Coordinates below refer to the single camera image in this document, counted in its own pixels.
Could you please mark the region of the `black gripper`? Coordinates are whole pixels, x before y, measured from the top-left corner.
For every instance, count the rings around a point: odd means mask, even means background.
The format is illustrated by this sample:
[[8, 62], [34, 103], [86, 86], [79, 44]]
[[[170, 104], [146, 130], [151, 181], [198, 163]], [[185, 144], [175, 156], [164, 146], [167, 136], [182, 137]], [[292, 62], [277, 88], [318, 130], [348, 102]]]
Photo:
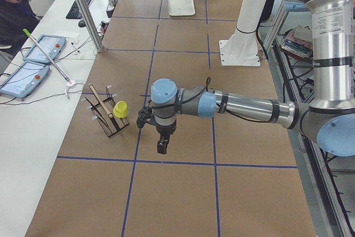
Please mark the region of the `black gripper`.
[[176, 122], [173, 122], [170, 125], [156, 125], [156, 130], [160, 134], [161, 138], [164, 138], [162, 140], [159, 140], [157, 142], [157, 152], [159, 154], [166, 154], [167, 153], [167, 146], [168, 142], [167, 140], [170, 139], [170, 136], [176, 131]]

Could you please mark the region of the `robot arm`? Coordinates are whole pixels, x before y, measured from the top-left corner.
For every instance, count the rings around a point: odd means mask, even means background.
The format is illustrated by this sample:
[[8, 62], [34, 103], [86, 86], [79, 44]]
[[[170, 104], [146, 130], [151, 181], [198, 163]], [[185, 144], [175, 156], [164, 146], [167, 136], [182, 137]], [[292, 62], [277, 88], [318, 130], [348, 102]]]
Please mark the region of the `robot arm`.
[[353, 4], [354, 0], [296, 0], [312, 14], [314, 99], [308, 104], [249, 98], [207, 88], [178, 88], [170, 79], [151, 86], [150, 123], [160, 134], [157, 150], [165, 154], [178, 114], [211, 118], [230, 113], [277, 123], [295, 130], [326, 152], [354, 155]]

